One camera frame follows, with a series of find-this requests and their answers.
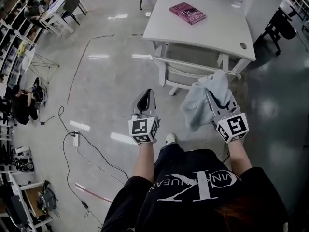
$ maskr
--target cable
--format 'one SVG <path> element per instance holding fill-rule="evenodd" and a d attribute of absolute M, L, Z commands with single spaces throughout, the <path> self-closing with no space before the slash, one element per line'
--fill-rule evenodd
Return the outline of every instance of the cable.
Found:
<path fill-rule="evenodd" d="M 50 118 L 47 119 L 45 122 L 43 122 L 43 121 L 41 122 L 41 121 L 40 121 L 40 124 L 41 124 L 41 125 L 45 125 L 45 124 L 47 123 L 48 120 L 50 120 L 50 119 L 52 119 L 52 118 L 55 118 L 55 117 L 59 117 L 59 119 L 60 119 L 62 125 L 64 126 L 64 128 L 65 128 L 66 131 L 67 131 L 67 134 L 69 134 L 69 131 L 68 131 L 67 127 L 65 126 L 65 124 L 63 123 L 63 121 L 62 121 L 62 119 L 61 119 L 61 115 L 62 115 L 63 113 L 64 113 L 64 107 L 61 106 L 61 107 L 59 107 L 58 115 L 55 115 L 55 116 L 50 117 Z"/>
<path fill-rule="evenodd" d="M 121 172 L 123 172 L 123 173 L 126 175 L 127 179 L 129 179 L 128 175 L 126 174 L 126 172 L 125 172 L 124 170 L 122 170 L 121 168 L 118 168 L 118 167 L 115 166 L 115 165 L 110 164 L 110 163 L 106 160 L 106 158 L 102 155 L 102 153 L 99 151 L 99 149 L 98 149 L 97 147 L 95 147 L 92 143 L 90 143 L 89 140 L 88 140 L 82 133 L 78 132 L 78 134 L 81 135 L 83 138 L 85 138 L 86 141 L 87 141 L 94 149 L 96 149 L 96 150 L 99 152 L 99 154 L 103 157 L 103 159 L 106 161 L 106 163 L 107 163 L 108 165 L 110 165 L 110 166 L 113 167 L 113 168 L 116 168 L 116 169 L 120 170 Z"/>
<path fill-rule="evenodd" d="M 225 158 L 223 161 L 222 161 L 222 163 L 225 163 L 225 161 L 230 157 L 230 152 L 228 151 L 228 156 L 227 156 L 227 158 Z"/>
<path fill-rule="evenodd" d="M 96 166 L 99 170 L 101 170 L 103 173 L 107 174 L 108 176 L 110 176 L 111 178 L 115 179 L 116 181 L 118 181 L 120 184 L 124 185 L 124 183 L 122 183 L 120 180 L 118 180 L 117 178 L 115 178 L 114 176 L 110 175 L 109 173 L 105 172 L 104 170 L 102 170 L 100 167 L 98 167 L 96 164 L 88 161 L 81 153 L 79 153 L 78 151 L 78 147 L 75 147 L 76 148 L 76 152 L 77 154 L 79 154 L 84 160 L 86 160 L 88 163 Z"/>
<path fill-rule="evenodd" d="M 67 183 L 68 183 L 68 186 L 69 186 L 70 190 L 72 191 L 72 193 L 80 200 L 80 202 L 82 202 L 82 205 L 83 205 L 84 208 L 87 210 L 84 217 L 87 218 L 88 215 L 89 215 L 89 213 L 90 213 L 90 214 L 101 224 L 101 226 L 103 226 L 103 224 L 100 222 L 100 220 L 92 213 L 92 211 L 89 210 L 88 205 L 87 205 L 84 201 L 82 201 L 82 200 L 80 199 L 80 197 L 78 197 L 77 194 L 76 194 L 76 193 L 73 191 L 73 189 L 70 187 L 70 184 L 69 184 L 70 167 L 69 167 L 69 162 L 68 162 L 68 159 L 67 159 L 67 156 L 66 156 L 66 152 L 65 152 L 65 150 L 64 150 L 64 142 L 65 142 L 65 140 L 66 140 L 66 138 L 67 138 L 68 135 L 70 135 L 70 136 L 75 136 L 74 134 L 73 134 L 73 135 L 72 135 L 72 134 L 73 134 L 72 132 L 68 132 L 68 134 L 64 137 L 63 142 L 62 142 L 63 154 L 64 154 L 64 158 L 66 159 L 67 166 L 68 166 L 68 175 L 67 175 Z"/>
<path fill-rule="evenodd" d="M 59 212 L 58 212 L 58 211 L 56 211 L 56 210 L 52 210 L 52 212 L 54 212 L 54 214 L 55 214 L 58 218 L 60 218 L 60 214 L 59 214 Z"/>

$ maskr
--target hole in table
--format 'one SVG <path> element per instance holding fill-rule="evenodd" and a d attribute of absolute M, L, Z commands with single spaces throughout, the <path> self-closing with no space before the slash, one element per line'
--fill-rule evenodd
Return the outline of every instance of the hole in table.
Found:
<path fill-rule="evenodd" d="M 242 49 L 245 49 L 245 50 L 247 49 L 247 45 L 245 43 L 240 43 L 240 46 Z"/>

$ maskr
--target plug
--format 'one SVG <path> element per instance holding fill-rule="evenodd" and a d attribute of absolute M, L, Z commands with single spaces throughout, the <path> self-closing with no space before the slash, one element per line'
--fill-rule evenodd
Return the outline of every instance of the plug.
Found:
<path fill-rule="evenodd" d="M 73 145 L 74 147 L 78 147 L 79 146 L 79 134 L 78 134 L 78 130 L 75 130 L 73 132 L 75 135 L 73 135 Z"/>
<path fill-rule="evenodd" d="M 86 210 L 88 210 L 89 207 L 84 201 L 82 201 L 82 205 L 85 207 Z"/>

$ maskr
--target hair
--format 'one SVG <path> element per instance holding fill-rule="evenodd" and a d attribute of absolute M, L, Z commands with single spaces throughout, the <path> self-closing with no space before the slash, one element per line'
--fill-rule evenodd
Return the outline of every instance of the hair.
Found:
<path fill-rule="evenodd" d="M 229 232 L 283 232 L 280 207 L 265 197 L 241 197 L 222 204 L 215 211 L 223 217 Z"/>
<path fill-rule="evenodd" d="M 14 87 L 12 89 L 12 97 L 16 96 L 18 94 L 19 90 L 20 90 L 20 86 L 14 85 Z"/>
<path fill-rule="evenodd" d="M 28 6 L 33 6 L 33 5 L 34 5 L 34 0 L 29 0 L 29 1 L 27 2 L 27 5 L 28 5 Z"/>

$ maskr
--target power strip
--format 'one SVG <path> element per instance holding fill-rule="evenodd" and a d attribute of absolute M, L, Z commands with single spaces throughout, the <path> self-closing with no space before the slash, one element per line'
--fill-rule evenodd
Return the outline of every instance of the power strip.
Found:
<path fill-rule="evenodd" d="M 79 147 L 79 131 L 78 130 L 75 130 L 75 135 L 73 137 L 73 145 L 74 147 Z"/>

